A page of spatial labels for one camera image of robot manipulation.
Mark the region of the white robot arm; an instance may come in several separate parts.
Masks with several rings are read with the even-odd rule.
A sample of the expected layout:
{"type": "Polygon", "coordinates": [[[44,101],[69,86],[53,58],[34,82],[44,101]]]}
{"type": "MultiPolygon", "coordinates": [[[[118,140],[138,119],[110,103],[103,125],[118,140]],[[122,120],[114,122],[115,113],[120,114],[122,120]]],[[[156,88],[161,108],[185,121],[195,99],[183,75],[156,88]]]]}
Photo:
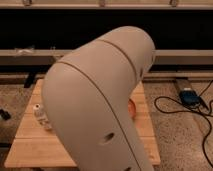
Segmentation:
{"type": "Polygon", "coordinates": [[[42,103],[80,171],[154,171],[128,101],[155,59],[142,29],[123,26],[59,59],[47,72],[42,103]]]}

